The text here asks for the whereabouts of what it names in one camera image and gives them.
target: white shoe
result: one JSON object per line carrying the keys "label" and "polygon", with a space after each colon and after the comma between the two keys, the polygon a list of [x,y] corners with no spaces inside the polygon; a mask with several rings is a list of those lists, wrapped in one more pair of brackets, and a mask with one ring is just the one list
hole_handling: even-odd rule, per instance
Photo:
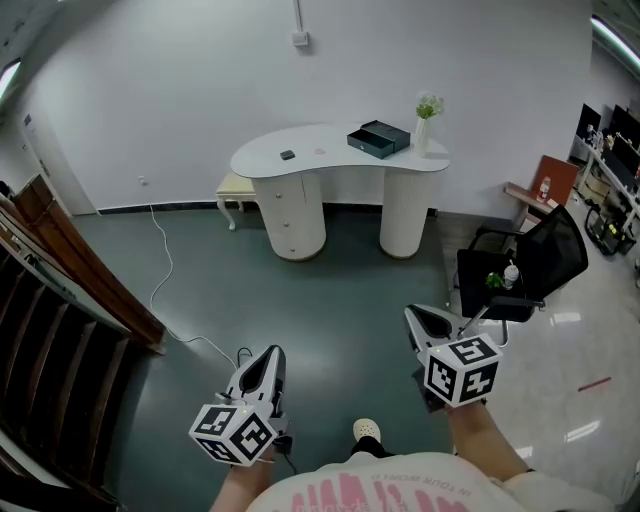
{"label": "white shoe", "polygon": [[380,427],[375,421],[367,418],[361,418],[353,424],[353,436],[356,438],[356,442],[364,436],[373,437],[379,443],[382,442]]}

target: white desk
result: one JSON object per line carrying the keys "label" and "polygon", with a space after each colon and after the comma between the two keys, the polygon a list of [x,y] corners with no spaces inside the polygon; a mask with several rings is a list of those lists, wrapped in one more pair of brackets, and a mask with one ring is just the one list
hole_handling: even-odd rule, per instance
{"label": "white desk", "polygon": [[584,174],[582,175],[582,178],[580,178],[580,182],[578,183],[578,192],[582,193],[582,189],[584,188],[584,185],[587,182],[587,178],[591,173],[593,162],[594,161],[598,162],[600,169],[602,169],[602,172],[605,174],[607,179],[620,193],[622,193],[622,195],[627,199],[627,201],[631,205],[631,212],[627,216],[627,220],[624,222],[624,225],[622,226],[622,230],[626,231],[631,225],[631,222],[633,221],[634,217],[636,215],[640,216],[640,205],[636,203],[636,196],[627,190],[627,188],[622,184],[620,179],[614,174],[614,172],[611,169],[609,169],[609,167],[604,162],[604,160],[600,158],[600,155],[594,148],[592,148],[589,144],[587,144],[584,140],[582,140],[577,135],[575,136],[575,139],[576,141],[578,141],[579,144],[585,147],[589,152],[589,160],[587,161],[587,166],[585,167]]}
{"label": "white desk", "polygon": [[[347,144],[347,134],[359,128],[317,124],[280,130],[248,142],[231,158],[233,172],[251,178],[278,256],[300,261],[322,249],[322,198],[312,171],[347,166],[385,169],[380,246],[394,258],[409,258],[418,250],[429,208],[424,201],[428,173],[446,169],[449,153],[431,140],[426,158],[411,147],[380,160]],[[288,149],[295,158],[282,160],[280,153]]]}

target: white t-shirt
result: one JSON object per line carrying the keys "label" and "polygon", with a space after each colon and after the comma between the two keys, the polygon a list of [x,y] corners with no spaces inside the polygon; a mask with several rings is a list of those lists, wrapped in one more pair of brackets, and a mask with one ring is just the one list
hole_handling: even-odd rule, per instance
{"label": "white t-shirt", "polygon": [[344,464],[282,480],[248,512],[613,512],[591,491],[531,472],[504,484],[443,453],[376,459],[356,453]]}

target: bench leg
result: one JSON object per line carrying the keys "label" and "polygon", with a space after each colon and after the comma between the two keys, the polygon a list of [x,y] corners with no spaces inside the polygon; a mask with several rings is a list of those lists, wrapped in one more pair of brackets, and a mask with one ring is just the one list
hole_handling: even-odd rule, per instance
{"label": "bench leg", "polygon": [[227,210],[227,207],[224,204],[224,199],[218,199],[218,209],[222,212],[222,215],[224,215],[229,221],[229,231],[235,231],[236,223],[233,221],[233,217],[229,213],[229,210]]}

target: pink print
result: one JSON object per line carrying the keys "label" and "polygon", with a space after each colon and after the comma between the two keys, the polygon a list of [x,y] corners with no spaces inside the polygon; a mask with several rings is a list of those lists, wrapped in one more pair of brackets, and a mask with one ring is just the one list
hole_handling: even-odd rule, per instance
{"label": "pink print", "polygon": [[331,480],[323,480],[320,483],[320,499],[322,500],[323,509],[329,509],[329,507],[336,508],[338,506],[338,500],[336,499],[335,492],[333,492],[333,482],[331,482]]}
{"label": "pink print", "polygon": [[349,509],[351,509],[367,503],[367,497],[364,494],[360,477],[351,476],[349,473],[340,473],[339,478],[343,507],[349,507]]}
{"label": "pink print", "polygon": [[318,496],[316,495],[316,488],[313,485],[307,486],[307,494],[309,495],[309,505],[311,505],[311,510],[320,510],[318,507]]}
{"label": "pink print", "polygon": [[302,494],[296,493],[291,500],[291,512],[299,512],[300,510],[304,510],[304,498]]}
{"label": "pink print", "polygon": [[416,491],[416,500],[420,506],[420,512],[435,512],[431,498],[424,491]]}
{"label": "pink print", "polygon": [[384,492],[384,486],[382,485],[382,482],[376,480],[375,482],[373,482],[373,487],[376,490],[378,501],[380,502],[380,512],[389,512],[389,506],[387,505],[387,493]]}
{"label": "pink print", "polygon": [[460,503],[459,501],[456,501],[453,505],[451,503],[449,503],[447,500],[445,500],[444,498],[440,498],[438,497],[438,499],[436,500],[436,502],[438,503],[438,509],[440,510],[440,512],[469,512],[469,510],[467,509],[467,507],[465,507],[462,503]]}
{"label": "pink print", "polygon": [[407,504],[402,499],[402,495],[400,494],[400,490],[397,486],[391,484],[387,487],[387,491],[389,491],[389,494],[391,494],[391,496],[393,496],[393,499],[396,500],[396,505],[398,505],[398,509],[401,512],[407,512],[409,510],[407,508]]}

